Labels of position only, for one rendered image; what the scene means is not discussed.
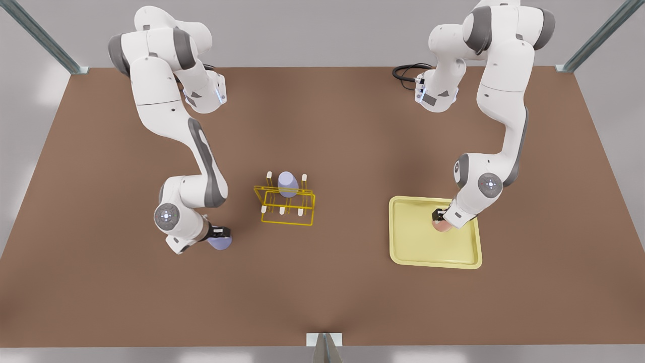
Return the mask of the silver frame post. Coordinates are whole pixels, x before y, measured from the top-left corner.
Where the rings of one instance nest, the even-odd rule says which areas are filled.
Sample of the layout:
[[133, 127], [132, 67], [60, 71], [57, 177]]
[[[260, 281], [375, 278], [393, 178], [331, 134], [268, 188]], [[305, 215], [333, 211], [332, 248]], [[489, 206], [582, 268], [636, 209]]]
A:
[[44, 28], [16, 0], [0, 0], [2, 7], [49, 55], [71, 75], [84, 75], [89, 67], [82, 67], [56, 42]]
[[645, 0], [625, 0], [567, 62], [561, 65], [555, 65], [556, 71], [566, 73], [576, 71], [643, 4], [645, 4]]
[[342, 333], [307, 333], [306, 346], [314, 347], [312, 363], [343, 363], [337, 349], [343, 346]]

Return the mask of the pale yellow tray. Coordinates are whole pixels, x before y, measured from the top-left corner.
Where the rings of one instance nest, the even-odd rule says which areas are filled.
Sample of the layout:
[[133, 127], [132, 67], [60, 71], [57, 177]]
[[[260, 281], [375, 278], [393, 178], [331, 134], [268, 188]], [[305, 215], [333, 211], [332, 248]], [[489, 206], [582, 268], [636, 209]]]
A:
[[461, 229], [438, 232], [432, 212], [450, 199], [394, 196], [389, 201], [390, 258], [400, 265], [478, 269], [482, 265], [477, 219]]

